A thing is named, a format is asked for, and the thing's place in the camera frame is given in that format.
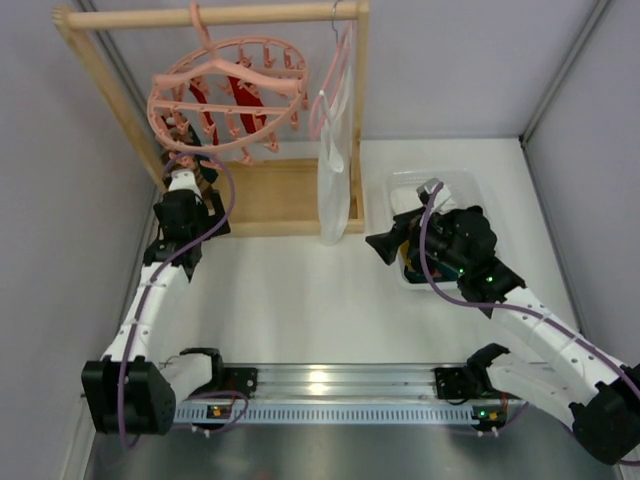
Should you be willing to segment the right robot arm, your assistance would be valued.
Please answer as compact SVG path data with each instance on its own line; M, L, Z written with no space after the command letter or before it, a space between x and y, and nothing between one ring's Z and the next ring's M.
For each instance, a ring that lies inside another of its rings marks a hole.
M626 462L639 446L639 369L598 349L547 308L496 253L497 236L481 207L446 213L418 208L394 217L391 229L369 235L381 260L403 259L428 284L434 269L453 274L459 297L446 301L477 309L515 336L542 365L492 343L462 370L473 395L518 397L558 420L593 458Z

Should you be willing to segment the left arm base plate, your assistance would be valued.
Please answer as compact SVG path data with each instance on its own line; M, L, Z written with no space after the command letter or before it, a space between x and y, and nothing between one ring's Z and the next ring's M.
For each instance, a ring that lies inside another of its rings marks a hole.
M258 369L254 367L225 367L222 389L242 393L252 398L258 386Z

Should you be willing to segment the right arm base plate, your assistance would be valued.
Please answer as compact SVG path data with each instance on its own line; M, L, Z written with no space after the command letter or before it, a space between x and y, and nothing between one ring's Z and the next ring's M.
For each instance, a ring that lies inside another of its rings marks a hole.
M498 396L486 372L474 367L438 367L434 376L437 398L454 405Z

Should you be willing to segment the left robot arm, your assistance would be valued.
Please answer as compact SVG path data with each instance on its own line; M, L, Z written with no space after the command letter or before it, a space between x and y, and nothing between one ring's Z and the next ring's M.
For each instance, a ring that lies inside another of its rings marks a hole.
M224 363L216 348L185 348L173 365L161 362L201 245L230 233L228 213L218 192L205 203L189 188L164 194L153 210L159 227L144 251L133 302L110 346L81 373L93 425L103 434L164 435L179 403L222 385Z

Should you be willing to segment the red sock with trim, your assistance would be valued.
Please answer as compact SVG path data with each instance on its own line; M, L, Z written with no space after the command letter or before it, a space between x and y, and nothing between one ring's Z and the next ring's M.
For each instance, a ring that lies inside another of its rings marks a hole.
M263 107L259 91L252 83L243 83L237 77L229 77L228 81L238 106ZM256 133L266 123L265 115L241 114L240 119L247 134Z

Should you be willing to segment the brown striped green sock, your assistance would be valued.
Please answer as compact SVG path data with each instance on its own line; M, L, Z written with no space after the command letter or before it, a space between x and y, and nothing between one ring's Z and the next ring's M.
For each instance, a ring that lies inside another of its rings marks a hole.
M185 133L180 133L172 118L164 118L164 121L165 125L168 127L169 133L171 134L171 138L174 141L180 141L189 146L201 146L201 141L192 126L189 126ZM173 171L189 169L194 173L196 184L198 185L202 195L208 196L212 190L213 184L218 179L218 171L215 168L211 169L203 167L202 162L207 161L207 158L200 154L185 156L168 167L167 164L175 155L178 155L177 151L167 149L162 151L161 162L164 167L164 184L169 186L170 175Z

